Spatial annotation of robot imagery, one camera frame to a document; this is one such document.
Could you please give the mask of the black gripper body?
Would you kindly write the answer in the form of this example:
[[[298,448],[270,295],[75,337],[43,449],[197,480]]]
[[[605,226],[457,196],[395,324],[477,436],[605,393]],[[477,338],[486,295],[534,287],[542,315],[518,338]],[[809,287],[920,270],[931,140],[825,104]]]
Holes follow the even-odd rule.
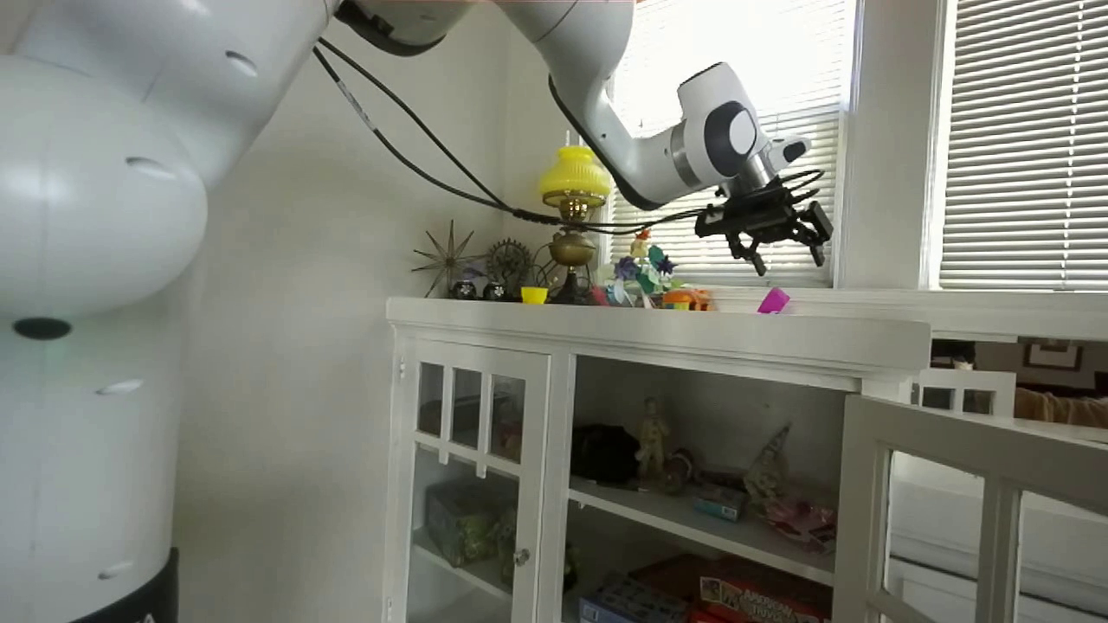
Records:
[[[709,205],[696,216],[692,232],[698,238],[725,235],[734,257],[755,257],[763,241],[804,241],[816,252],[836,226],[809,190],[764,186],[752,193],[732,193],[725,205]]]

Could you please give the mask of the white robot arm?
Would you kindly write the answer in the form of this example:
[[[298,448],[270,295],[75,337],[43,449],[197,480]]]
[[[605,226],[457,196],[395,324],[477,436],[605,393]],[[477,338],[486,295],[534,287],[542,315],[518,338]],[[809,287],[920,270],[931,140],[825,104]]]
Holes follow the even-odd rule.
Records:
[[[385,299],[425,196],[312,64],[487,143],[505,67],[650,39],[632,0],[3,0],[0,623],[181,567],[205,623],[366,623],[385,546]]]

